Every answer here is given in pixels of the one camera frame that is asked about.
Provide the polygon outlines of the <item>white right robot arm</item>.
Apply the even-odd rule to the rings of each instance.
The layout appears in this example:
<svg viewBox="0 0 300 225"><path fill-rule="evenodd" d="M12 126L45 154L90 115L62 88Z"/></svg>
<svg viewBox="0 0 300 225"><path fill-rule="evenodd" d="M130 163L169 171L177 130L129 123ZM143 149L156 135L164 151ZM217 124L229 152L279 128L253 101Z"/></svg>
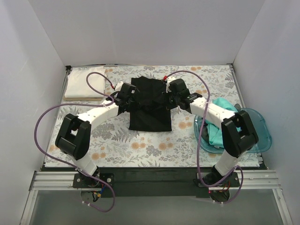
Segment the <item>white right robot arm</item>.
<svg viewBox="0 0 300 225"><path fill-rule="evenodd" d="M237 168L241 156L250 150L259 138L249 114L230 111L204 98L198 93L191 94L182 79L163 78L169 107L202 117L203 122L211 122L222 132L224 151L210 173L199 176L198 182L205 187L223 186L229 175Z"/></svg>

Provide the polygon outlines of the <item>black t-shirt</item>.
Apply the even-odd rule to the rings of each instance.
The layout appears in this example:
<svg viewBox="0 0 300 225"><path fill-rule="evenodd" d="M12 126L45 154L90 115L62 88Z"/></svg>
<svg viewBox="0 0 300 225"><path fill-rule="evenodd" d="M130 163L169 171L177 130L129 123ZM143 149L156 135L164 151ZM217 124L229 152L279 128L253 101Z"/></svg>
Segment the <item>black t-shirt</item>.
<svg viewBox="0 0 300 225"><path fill-rule="evenodd" d="M165 106L163 93L166 84L158 79L144 76L132 78L137 88L134 94L138 108L130 112L129 129L143 132L170 132L171 111Z"/></svg>

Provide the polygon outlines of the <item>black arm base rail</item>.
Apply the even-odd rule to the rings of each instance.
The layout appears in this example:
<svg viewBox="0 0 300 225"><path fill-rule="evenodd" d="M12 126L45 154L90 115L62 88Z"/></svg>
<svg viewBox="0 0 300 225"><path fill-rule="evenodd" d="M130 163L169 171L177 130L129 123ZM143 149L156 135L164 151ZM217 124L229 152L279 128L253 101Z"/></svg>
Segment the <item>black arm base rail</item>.
<svg viewBox="0 0 300 225"><path fill-rule="evenodd" d="M195 167L103 167L100 179L113 188L117 197L195 196L210 198L207 187L195 183Z"/></svg>

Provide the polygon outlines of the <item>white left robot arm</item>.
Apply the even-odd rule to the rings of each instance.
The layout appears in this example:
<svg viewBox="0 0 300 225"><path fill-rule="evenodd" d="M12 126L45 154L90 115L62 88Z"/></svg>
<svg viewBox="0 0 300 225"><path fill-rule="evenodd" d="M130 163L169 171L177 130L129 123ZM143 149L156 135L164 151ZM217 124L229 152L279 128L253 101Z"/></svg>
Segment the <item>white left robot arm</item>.
<svg viewBox="0 0 300 225"><path fill-rule="evenodd" d="M128 112L136 104L135 91L134 85L119 82L117 91L103 102L104 106L79 115L69 113L63 119L55 145L69 156L79 171L85 173L81 180L88 187L100 186L100 169L88 154L91 132L107 120Z"/></svg>

